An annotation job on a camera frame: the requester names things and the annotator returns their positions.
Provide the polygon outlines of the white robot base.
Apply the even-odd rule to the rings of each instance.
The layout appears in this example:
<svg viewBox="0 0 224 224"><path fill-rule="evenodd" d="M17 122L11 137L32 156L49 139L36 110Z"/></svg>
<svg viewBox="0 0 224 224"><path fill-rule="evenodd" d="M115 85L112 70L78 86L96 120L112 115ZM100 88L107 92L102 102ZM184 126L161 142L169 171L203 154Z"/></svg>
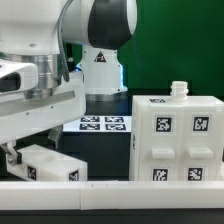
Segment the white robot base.
<svg viewBox="0 0 224 224"><path fill-rule="evenodd" d="M86 98L89 101L111 101L123 98L128 88L123 84L123 66L116 50L82 47L77 65L84 74Z"/></svg>

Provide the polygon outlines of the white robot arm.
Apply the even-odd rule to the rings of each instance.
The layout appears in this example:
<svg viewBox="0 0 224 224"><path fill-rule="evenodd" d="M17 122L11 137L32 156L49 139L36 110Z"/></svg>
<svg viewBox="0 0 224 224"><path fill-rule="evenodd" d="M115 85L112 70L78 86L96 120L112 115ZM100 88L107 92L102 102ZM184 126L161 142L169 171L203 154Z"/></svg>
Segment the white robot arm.
<svg viewBox="0 0 224 224"><path fill-rule="evenodd" d="M136 0L0 0L0 148L22 162L16 141L86 110L83 75L68 69L63 44L116 50L137 25Z"/></svg>

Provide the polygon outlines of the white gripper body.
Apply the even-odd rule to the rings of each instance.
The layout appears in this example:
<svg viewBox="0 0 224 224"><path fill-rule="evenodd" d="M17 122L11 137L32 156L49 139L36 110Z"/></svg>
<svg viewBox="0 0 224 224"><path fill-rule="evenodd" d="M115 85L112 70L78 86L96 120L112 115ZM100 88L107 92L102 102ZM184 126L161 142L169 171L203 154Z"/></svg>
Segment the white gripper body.
<svg viewBox="0 0 224 224"><path fill-rule="evenodd" d="M15 141L73 120L86 111L83 74L72 72L54 94L26 100L22 93L0 96L0 144Z"/></svg>

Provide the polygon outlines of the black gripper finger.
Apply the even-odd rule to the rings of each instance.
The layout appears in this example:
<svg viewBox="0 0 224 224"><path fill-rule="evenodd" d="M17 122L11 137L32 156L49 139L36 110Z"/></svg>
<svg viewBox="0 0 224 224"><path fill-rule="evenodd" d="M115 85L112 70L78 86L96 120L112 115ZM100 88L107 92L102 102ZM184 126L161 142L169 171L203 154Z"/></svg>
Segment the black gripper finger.
<svg viewBox="0 0 224 224"><path fill-rule="evenodd" d="M58 148L59 140L63 132L63 126L59 125L50 129L48 139L54 143L54 147Z"/></svg>
<svg viewBox="0 0 224 224"><path fill-rule="evenodd" d="M15 141L7 142L0 145L0 147L7 155L8 163L12 166L19 165L22 163L22 154L16 151L15 146Z"/></svg>

